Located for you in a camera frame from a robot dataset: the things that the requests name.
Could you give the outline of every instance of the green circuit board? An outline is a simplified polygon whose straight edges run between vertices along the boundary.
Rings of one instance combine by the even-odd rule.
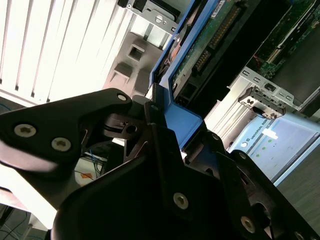
[[[176,73],[172,78],[172,84],[180,84],[182,78],[185,78],[190,74],[192,68],[197,61],[202,57],[204,50],[210,44],[211,40],[218,33],[221,24],[228,17],[229,12],[235,5],[235,0],[221,0],[215,10],[213,11],[211,18],[205,24],[203,30],[199,34],[198,38],[194,41],[191,49],[186,54],[182,63],[178,67]]]
[[[318,2],[318,0],[294,0],[291,9],[263,43],[256,53],[255,58],[250,61],[249,67],[257,71],[266,79],[272,80],[277,71],[290,55],[299,48],[308,35],[314,31],[315,28],[319,28],[320,5]],[[308,19],[305,20],[305,24],[301,26],[300,32],[297,31],[298,35],[290,35],[287,40],[287,46],[284,46],[283,49],[277,48],[278,44],[288,35],[292,27],[308,13],[307,11],[309,11],[312,6],[316,7],[316,9]]]

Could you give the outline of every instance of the orange label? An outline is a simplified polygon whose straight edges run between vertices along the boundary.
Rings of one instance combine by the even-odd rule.
[[[90,179],[90,178],[93,178],[92,174],[91,173],[81,173],[81,177],[83,179]]]

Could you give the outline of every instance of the white label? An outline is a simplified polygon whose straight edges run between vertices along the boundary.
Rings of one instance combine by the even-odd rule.
[[[218,6],[216,6],[215,10],[213,11],[213,13],[212,13],[212,15],[211,15],[211,18],[214,19],[214,18],[218,15],[220,9],[222,8],[222,6],[223,6],[224,4],[225,4],[225,0],[221,0],[221,1],[219,2]]]

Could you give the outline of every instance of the screw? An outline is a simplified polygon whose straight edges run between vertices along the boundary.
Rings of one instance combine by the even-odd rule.
[[[212,137],[215,139],[215,140],[219,140],[219,137],[217,134],[215,134],[214,132],[212,133]]]
[[[162,20],[163,20],[163,18],[162,18],[161,15],[157,15],[157,16],[155,17],[155,22],[156,22],[157,24],[161,23]]]
[[[189,206],[189,202],[188,202],[187,197],[180,192],[176,192],[173,195],[173,201],[174,201],[175,205],[177,205],[177,207],[182,210],[186,210]]]
[[[152,107],[153,109],[157,110],[157,111],[159,110],[159,108],[158,108],[156,105],[153,105],[153,104],[152,104],[151,107]]]
[[[240,155],[240,157],[243,158],[243,159],[246,159],[246,158],[247,158],[246,155],[244,155],[242,152],[239,152],[239,155]]]
[[[294,232],[294,235],[296,236],[296,238],[297,238],[298,240],[305,240],[305,238],[301,235],[300,232],[295,231],[295,232]]]
[[[37,130],[30,124],[19,124],[15,126],[14,133],[19,137],[30,138],[36,134]]]
[[[54,150],[66,152],[71,148],[71,142],[64,137],[56,137],[52,140],[51,146]]]
[[[244,226],[244,228],[249,232],[254,234],[256,231],[254,223],[248,218],[247,216],[242,216],[241,217],[241,223]]]
[[[127,100],[127,97],[125,95],[122,95],[122,94],[119,93],[117,96],[118,96],[118,99],[120,99],[122,101]]]

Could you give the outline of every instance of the metal bracket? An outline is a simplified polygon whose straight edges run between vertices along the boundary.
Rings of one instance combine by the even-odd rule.
[[[170,36],[175,32],[178,24],[175,23],[175,17],[172,14],[165,11],[163,8],[150,0],[146,1],[142,11],[140,11],[134,8],[134,2],[135,0],[129,0],[128,4],[126,5],[126,9],[135,15],[144,18],[157,28],[162,29]]]

